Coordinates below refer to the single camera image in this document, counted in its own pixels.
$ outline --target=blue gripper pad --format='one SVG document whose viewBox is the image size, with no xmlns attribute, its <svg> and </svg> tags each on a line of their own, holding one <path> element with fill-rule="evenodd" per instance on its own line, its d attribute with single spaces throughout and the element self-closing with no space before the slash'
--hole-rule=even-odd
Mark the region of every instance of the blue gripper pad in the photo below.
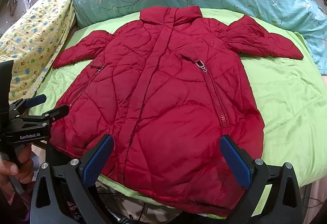
<svg viewBox="0 0 327 224">
<path fill-rule="evenodd" d="M 45 103 L 45 101 L 46 101 L 46 96 L 44 94 L 41 94 L 36 97 L 27 99 L 25 101 L 25 107 L 30 109 L 32 107 Z"/>
<path fill-rule="evenodd" d="M 219 149 L 238 184 L 248 188 L 251 184 L 251 171 L 225 136 L 222 136 L 219 140 Z"/>
<path fill-rule="evenodd" d="M 103 142 L 99 142 L 95 146 L 95 148 L 92 149 L 95 150 L 95 153 L 92 155 L 89 162 L 83 166 L 82 169 L 81 178 L 85 188 L 88 188 L 95 184 L 103 167 L 105 166 L 113 151 L 113 147 L 113 137 L 111 135 L 108 135 Z"/>
</svg>

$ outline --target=jacket sleeve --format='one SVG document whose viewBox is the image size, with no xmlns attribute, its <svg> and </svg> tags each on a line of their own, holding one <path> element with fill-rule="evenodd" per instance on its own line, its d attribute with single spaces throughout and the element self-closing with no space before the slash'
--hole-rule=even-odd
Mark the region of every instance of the jacket sleeve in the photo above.
<svg viewBox="0 0 327 224">
<path fill-rule="evenodd" d="M 85 59 L 94 59 L 101 53 L 114 35 L 105 30 L 95 30 L 78 44 L 60 53 L 52 64 L 53 68 L 66 66 Z"/>
<path fill-rule="evenodd" d="M 244 15 L 238 21 L 231 23 L 219 34 L 230 50 L 261 57 L 286 57 L 303 59 L 300 50 L 294 43 L 275 33 L 269 33 L 256 21 Z"/>
</svg>

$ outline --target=metal screw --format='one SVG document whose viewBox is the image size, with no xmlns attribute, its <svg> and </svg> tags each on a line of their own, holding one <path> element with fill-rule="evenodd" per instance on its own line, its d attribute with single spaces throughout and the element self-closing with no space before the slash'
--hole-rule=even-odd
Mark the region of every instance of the metal screw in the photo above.
<svg viewBox="0 0 327 224">
<path fill-rule="evenodd" d="M 254 161 L 256 164 L 258 165 L 262 165 L 264 163 L 264 161 L 262 159 L 255 159 Z"/>
<path fill-rule="evenodd" d="M 70 161 L 70 164 L 73 166 L 77 165 L 78 163 L 79 163 L 78 159 L 73 159 Z"/>
<path fill-rule="evenodd" d="M 48 168 L 49 164 L 47 162 L 42 163 L 41 168 L 46 169 Z"/>
<path fill-rule="evenodd" d="M 289 162 L 286 162 L 285 163 L 285 167 L 288 168 L 288 169 L 291 169 L 292 168 L 292 164 L 289 163 Z"/>
</svg>

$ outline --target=finger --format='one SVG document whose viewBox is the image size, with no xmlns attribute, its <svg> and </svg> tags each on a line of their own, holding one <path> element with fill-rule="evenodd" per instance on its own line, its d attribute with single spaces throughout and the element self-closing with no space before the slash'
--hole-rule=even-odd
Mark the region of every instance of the finger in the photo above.
<svg viewBox="0 0 327 224">
<path fill-rule="evenodd" d="M 27 177 L 33 167 L 33 161 L 29 159 L 27 162 L 25 162 L 20 168 L 19 168 L 19 174 L 15 177 L 17 180 L 22 180 L 25 177 Z"/>
<path fill-rule="evenodd" d="M 24 149 L 19 152 L 18 154 L 18 160 L 20 163 L 25 163 L 31 158 L 31 152 L 32 152 L 32 144 L 27 143 Z"/>
<path fill-rule="evenodd" d="M 1 191 L 12 196 L 13 193 L 15 192 L 15 190 L 14 190 L 12 184 L 9 182 L 9 177 L 7 177 L 7 178 L 8 178 L 7 183 L 4 183 L 3 185 L 1 185 Z"/>
<path fill-rule="evenodd" d="M 0 189 L 9 182 L 9 177 L 3 174 L 0 174 Z"/>
<path fill-rule="evenodd" d="M 0 159 L 0 174 L 11 176 L 18 173 L 18 167 L 15 163 Z"/>
<path fill-rule="evenodd" d="M 31 171 L 29 173 L 29 175 L 27 175 L 27 177 L 25 177 L 24 179 L 20 180 L 21 183 L 30 183 L 33 180 L 33 176 L 34 176 L 34 171 Z"/>
</svg>

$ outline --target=jacket zipper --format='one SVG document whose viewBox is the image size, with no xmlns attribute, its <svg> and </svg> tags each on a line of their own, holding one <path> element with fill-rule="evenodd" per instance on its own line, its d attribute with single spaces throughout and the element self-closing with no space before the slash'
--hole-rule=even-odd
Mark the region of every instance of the jacket zipper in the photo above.
<svg viewBox="0 0 327 224">
<path fill-rule="evenodd" d="M 89 86 L 89 84 L 92 82 L 92 80 L 96 77 L 97 74 L 100 73 L 100 71 L 103 69 L 103 67 L 97 67 L 97 66 L 91 66 L 91 67 L 95 67 L 95 68 L 99 68 L 99 70 L 97 72 L 95 72 L 91 78 L 89 79 L 89 82 L 87 82 L 87 85 L 73 98 L 73 100 L 71 101 L 71 103 L 69 104 L 69 108 L 71 108 L 73 106 L 73 104 L 75 103 L 75 101 L 77 101 L 77 99 L 82 95 L 82 93 L 87 89 L 87 87 Z"/>
<path fill-rule="evenodd" d="M 211 78 L 211 75 L 209 74 L 208 70 L 205 67 L 205 64 L 202 61 L 198 61 L 195 62 L 195 64 L 202 69 L 203 71 L 203 75 L 204 75 L 204 79 L 205 82 L 207 84 L 207 87 L 210 91 L 212 100 L 214 101 L 214 105 L 215 105 L 215 111 L 218 115 L 218 117 L 220 117 L 221 123 L 223 125 L 224 128 L 227 127 L 227 120 L 226 120 L 226 115 L 223 111 L 222 105 L 220 103 L 219 97 L 217 95 L 217 92 L 215 91 L 215 87 L 214 87 L 214 82 Z"/>
</svg>

